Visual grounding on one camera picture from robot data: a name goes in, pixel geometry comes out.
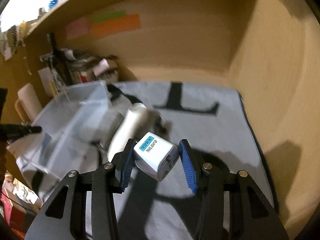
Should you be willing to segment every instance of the white bottle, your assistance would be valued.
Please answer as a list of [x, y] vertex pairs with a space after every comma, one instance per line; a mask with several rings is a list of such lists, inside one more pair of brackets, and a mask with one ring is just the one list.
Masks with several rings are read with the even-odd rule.
[[122, 152], [130, 138], [143, 126], [148, 117], [148, 110], [142, 103], [135, 103], [129, 107], [124, 121], [111, 140], [108, 150], [108, 160], [111, 162], [116, 153]]

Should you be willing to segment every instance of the white cylindrical object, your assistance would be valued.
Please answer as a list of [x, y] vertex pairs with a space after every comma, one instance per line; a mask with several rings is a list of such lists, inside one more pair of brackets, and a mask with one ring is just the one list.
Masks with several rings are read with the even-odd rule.
[[53, 93], [50, 88], [50, 82], [53, 82], [53, 77], [51, 75], [49, 67], [45, 67], [43, 69], [38, 70], [38, 73], [39, 73], [45, 93], [49, 97], [53, 97]]
[[20, 99], [28, 117], [33, 121], [42, 110], [42, 106], [33, 86], [30, 83], [23, 86], [18, 91], [18, 98]]
[[148, 110], [142, 103], [135, 103], [127, 111], [124, 121], [111, 140], [108, 150], [108, 160], [111, 162], [116, 153], [122, 152], [128, 141], [133, 138], [138, 129], [148, 117]]

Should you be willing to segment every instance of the transparent plastic container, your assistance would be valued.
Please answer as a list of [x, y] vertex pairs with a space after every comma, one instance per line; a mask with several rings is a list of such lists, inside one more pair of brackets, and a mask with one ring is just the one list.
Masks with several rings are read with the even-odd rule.
[[104, 81], [67, 87], [32, 123], [41, 126], [42, 133], [15, 142], [15, 154], [58, 179], [70, 170], [95, 170], [99, 157], [92, 144], [108, 132], [103, 120], [109, 103]]

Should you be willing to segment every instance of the adapter label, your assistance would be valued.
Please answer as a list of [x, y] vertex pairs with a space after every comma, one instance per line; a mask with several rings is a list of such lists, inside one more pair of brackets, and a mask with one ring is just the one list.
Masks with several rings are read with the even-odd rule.
[[149, 144], [152, 142], [154, 138], [152, 136], [149, 136], [143, 144], [141, 144], [141, 146], [139, 147], [140, 150], [142, 150], [143, 152], [145, 151], [145, 149], [147, 149], [147, 147], [149, 146]]
[[156, 146], [156, 144], [158, 143], [159, 141], [157, 141], [156, 139], [154, 139], [153, 141], [152, 141], [152, 143], [150, 143], [150, 145], [148, 146], [148, 148], [146, 149], [146, 152], [150, 152], [155, 146]]

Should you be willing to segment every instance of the grey cloth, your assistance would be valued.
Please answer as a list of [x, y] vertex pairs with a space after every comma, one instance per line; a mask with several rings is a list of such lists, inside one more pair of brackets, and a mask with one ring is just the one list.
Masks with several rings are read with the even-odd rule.
[[[246, 170], [274, 205], [268, 171], [263, 166], [236, 90], [169, 82], [123, 82], [108, 89], [112, 94], [110, 111], [113, 113], [125, 115], [135, 100], [140, 100], [150, 110], [148, 124], [137, 134], [137, 139], [148, 131], [154, 132], [154, 122], [159, 115], [167, 128], [164, 139], [174, 144], [187, 139], [205, 160], [215, 162], [218, 158], [233, 173]], [[36, 172], [28, 164], [22, 168], [20, 162], [17, 160], [22, 173]], [[188, 188], [181, 161], [178, 160], [162, 182], [137, 168], [131, 177], [125, 192], [114, 194], [120, 239], [193, 239], [201, 200]], [[57, 183], [55, 179], [50, 183], [45, 175], [39, 185], [40, 197], [47, 199]], [[226, 229], [228, 205], [225, 194]], [[87, 226], [90, 231], [89, 215]]]

